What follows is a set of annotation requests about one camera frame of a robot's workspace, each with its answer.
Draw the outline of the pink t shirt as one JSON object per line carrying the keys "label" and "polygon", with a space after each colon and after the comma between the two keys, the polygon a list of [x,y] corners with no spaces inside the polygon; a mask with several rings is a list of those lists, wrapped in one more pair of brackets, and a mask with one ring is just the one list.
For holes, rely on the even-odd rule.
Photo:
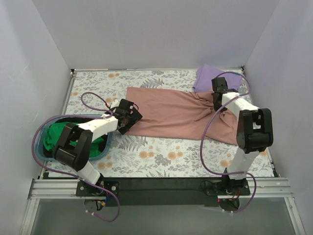
{"label": "pink t shirt", "polygon": [[216,114],[212,94],[129,87],[126,99],[139,107],[143,118],[127,135],[188,140],[205,137],[236,145],[237,118],[230,111]]}

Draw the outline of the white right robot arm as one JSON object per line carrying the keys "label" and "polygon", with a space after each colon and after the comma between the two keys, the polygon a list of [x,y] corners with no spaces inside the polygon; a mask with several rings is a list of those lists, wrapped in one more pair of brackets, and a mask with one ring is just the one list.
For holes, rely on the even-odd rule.
{"label": "white right robot arm", "polygon": [[270,109],[258,108],[242,98],[235,89],[230,89],[224,77],[212,80],[212,90],[215,111],[230,111],[238,120],[238,149],[221,182],[222,191],[231,195],[247,187],[246,173],[250,166],[260,152],[272,146],[272,116]]}

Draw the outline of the green t shirt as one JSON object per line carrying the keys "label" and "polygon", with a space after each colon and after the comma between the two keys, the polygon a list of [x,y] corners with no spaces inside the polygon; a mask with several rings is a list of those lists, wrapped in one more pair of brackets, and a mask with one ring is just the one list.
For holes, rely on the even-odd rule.
{"label": "green t shirt", "polygon": [[[52,158],[52,152],[57,144],[57,141],[63,131],[63,128],[68,122],[58,122],[52,124],[49,128],[45,131],[45,138],[43,140],[44,146],[44,155],[47,158]],[[104,137],[99,137],[91,144],[91,150],[89,153],[90,158],[95,158],[99,156],[105,149],[107,143],[107,135]]]}

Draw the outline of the floral table mat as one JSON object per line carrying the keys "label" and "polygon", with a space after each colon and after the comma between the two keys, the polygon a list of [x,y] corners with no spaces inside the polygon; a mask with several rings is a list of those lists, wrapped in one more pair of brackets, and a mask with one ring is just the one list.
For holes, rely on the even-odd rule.
{"label": "floral table mat", "polygon": [[[192,91],[195,70],[78,71],[66,114],[94,114],[104,102],[125,98],[128,87]],[[92,161],[105,177],[214,177],[234,158],[237,147],[212,139],[135,137],[114,132],[106,156]]]}

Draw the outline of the folded purple t shirt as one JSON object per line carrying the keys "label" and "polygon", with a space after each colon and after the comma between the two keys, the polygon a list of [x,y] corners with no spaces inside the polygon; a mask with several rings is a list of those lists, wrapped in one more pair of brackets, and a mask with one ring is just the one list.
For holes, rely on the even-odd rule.
{"label": "folded purple t shirt", "polygon": [[[207,64],[201,66],[197,70],[197,78],[193,85],[194,92],[207,92],[212,88],[211,80],[221,74],[223,71],[209,66]],[[233,73],[222,74],[221,77],[224,77],[227,81],[227,86],[230,89],[238,90],[242,84],[242,77]]]}

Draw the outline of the aluminium frame rail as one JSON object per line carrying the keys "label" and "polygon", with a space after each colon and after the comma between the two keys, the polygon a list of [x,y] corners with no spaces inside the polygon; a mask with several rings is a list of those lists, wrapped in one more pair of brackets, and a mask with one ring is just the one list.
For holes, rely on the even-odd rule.
{"label": "aluminium frame rail", "polygon": [[[287,178],[257,177],[256,198],[294,197]],[[30,198],[71,198],[76,194],[77,179],[39,179],[33,180]]]}

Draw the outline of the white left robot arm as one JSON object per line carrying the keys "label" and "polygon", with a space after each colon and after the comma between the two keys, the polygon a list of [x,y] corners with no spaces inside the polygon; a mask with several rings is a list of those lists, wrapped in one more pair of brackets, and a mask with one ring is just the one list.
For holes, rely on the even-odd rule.
{"label": "white left robot arm", "polygon": [[88,182],[87,190],[98,196],[103,192],[104,184],[101,181],[103,176],[89,161],[92,142],[114,131],[124,135],[141,119],[139,107],[134,102],[125,99],[115,101],[100,117],[93,117],[84,123],[66,124],[52,157],[73,169],[78,178]]}

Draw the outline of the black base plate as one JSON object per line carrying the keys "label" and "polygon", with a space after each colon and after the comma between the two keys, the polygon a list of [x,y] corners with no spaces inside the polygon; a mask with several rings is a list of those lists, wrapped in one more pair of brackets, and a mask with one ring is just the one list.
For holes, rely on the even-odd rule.
{"label": "black base plate", "polygon": [[247,180],[236,183],[225,177],[210,178],[104,178],[99,190],[80,180],[76,196],[91,199],[103,198],[107,191],[107,205],[113,207],[116,200],[122,206],[156,206],[156,205],[204,205],[218,206],[218,196],[249,196]]}

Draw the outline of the blue plastic basket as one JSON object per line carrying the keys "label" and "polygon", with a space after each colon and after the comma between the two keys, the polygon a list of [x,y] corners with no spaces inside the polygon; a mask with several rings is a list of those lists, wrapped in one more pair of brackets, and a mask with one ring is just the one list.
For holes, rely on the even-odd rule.
{"label": "blue plastic basket", "polygon": [[[77,116],[78,118],[91,118],[91,115],[89,116]],[[48,128],[51,124],[53,124],[55,121],[61,119],[61,118],[67,118],[66,116],[61,116],[61,117],[57,117],[55,118],[54,120],[51,120],[49,122],[47,122],[39,131],[39,134],[38,134],[38,137],[36,138],[35,140],[35,153],[37,155],[37,157],[43,161],[54,161],[55,159],[52,157],[52,158],[47,158],[44,156],[44,153],[43,153],[43,140],[46,136],[45,134],[45,130],[46,128]],[[112,134],[109,133],[109,134],[106,134],[108,136],[108,139],[107,139],[107,144],[106,144],[106,147],[105,147],[105,150],[102,152],[102,154],[96,158],[96,160],[100,160],[102,159],[103,157],[105,157],[110,149],[110,146],[111,146],[111,143],[112,143]]]}

